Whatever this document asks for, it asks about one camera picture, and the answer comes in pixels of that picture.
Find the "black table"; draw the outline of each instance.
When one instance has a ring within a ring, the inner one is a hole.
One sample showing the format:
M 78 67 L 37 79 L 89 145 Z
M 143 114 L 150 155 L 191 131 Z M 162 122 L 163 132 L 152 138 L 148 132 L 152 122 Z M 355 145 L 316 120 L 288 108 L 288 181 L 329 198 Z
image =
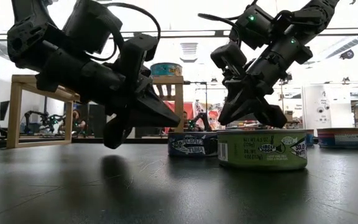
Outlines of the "black table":
M 358 151 L 308 154 L 305 170 L 269 173 L 165 145 L 0 150 L 0 223 L 358 224 Z

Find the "wooden table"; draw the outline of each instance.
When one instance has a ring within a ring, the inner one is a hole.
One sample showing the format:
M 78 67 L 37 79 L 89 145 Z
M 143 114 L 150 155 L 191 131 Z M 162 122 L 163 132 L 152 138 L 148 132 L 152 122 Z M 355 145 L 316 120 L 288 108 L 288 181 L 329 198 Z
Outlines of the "wooden table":
M 164 96 L 162 100 L 175 102 L 175 114 L 180 117 L 180 123 L 174 130 L 179 133 L 183 132 L 183 83 L 183 76 L 153 77 L 154 85 L 175 85 L 175 96 Z
M 7 128 L 6 147 L 8 149 L 17 147 L 49 146 L 56 144 L 70 144 L 71 130 L 73 126 L 73 117 L 66 116 L 65 140 L 45 141 L 45 142 L 27 142 L 19 143 L 19 126 L 21 122 L 21 104 L 22 91 L 26 90 L 32 93 L 47 96 L 66 103 L 66 114 L 73 113 L 73 102 L 79 101 L 80 96 L 74 91 L 59 86 L 55 93 L 38 90 L 35 75 L 13 75 L 11 86 L 11 105 L 9 107 L 9 122 Z

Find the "computer screen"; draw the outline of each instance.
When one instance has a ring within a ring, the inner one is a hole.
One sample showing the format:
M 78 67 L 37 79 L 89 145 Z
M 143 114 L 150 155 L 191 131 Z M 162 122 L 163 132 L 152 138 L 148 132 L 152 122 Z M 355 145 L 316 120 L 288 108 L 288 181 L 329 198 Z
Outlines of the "computer screen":
M 8 106 L 9 106 L 9 101 L 0 102 L 0 121 L 5 120 Z

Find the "air vent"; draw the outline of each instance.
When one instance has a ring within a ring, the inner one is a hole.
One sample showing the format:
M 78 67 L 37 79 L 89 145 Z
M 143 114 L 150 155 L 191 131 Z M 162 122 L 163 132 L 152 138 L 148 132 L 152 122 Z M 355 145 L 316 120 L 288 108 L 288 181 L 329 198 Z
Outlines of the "air vent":
M 194 63 L 197 61 L 197 45 L 198 43 L 181 43 L 180 60 L 185 63 Z

